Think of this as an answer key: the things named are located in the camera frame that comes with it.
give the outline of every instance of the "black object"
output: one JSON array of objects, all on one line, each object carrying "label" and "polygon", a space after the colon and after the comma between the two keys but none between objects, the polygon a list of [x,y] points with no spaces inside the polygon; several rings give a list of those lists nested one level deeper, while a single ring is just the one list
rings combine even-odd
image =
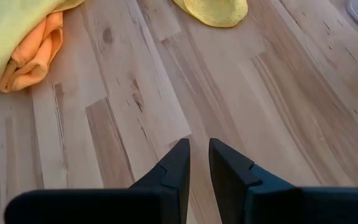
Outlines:
[{"label": "black object", "polygon": [[36,190],[9,203],[6,224],[186,223],[190,145],[180,140],[128,189]]},{"label": "black object", "polygon": [[209,168],[223,224],[358,223],[358,188],[295,187],[218,139]]}]

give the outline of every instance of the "orange towel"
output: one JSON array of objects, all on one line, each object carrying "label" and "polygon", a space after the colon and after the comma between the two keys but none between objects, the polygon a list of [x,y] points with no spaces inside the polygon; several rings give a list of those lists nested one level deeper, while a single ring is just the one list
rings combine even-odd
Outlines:
[{"label": "orange towel", "polygon": [[0,80],[0,90],[22,90],[42,81],[63,42],[63,12],[53,12],[15,48]]}]

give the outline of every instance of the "wood grain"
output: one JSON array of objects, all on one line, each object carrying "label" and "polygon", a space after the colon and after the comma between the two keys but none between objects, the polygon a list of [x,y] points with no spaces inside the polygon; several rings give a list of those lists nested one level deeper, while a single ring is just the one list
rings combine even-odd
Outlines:
[{"label": "wood grain", "polygon": [[358,186],[358,27],[345,0],[248,0],[232,29],[171,0],[65,13],[48,77],[0,93],[0,223],[32,189],[128,187],[191,142],[188,223],[220,223],[208,140],[295,185]]}]

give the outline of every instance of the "wood knot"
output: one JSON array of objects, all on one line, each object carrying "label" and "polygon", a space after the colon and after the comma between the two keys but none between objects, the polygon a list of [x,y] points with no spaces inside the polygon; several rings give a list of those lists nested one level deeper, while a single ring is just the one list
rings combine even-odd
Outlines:
[{"label": "wood knot", "polygon": [[107,44],[111,44],[113,39],[112,39],[112,34],[111,34],[111,29],[110,28],[106,28],[103,31],[103,41]]}]

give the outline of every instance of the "yellow cloth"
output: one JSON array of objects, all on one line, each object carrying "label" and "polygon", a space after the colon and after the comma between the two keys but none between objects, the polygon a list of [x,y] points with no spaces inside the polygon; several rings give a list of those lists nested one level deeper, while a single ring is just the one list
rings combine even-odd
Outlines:
[{"label": "yellow cloth", "polygon": [[0,80],[0,90],[22,90],[41,82],[63,42],[63,12],[43,19],[15,48]]},{"label": "yellow cloth", "polygon": [[0,79],[21,40],[47,14],[79,5],[83,0],[0,0]]},{"label": "yellow cloth", "polygon": [[232,27],[248,13],[247,0],[173,0],[181,9],[206,25]]}]

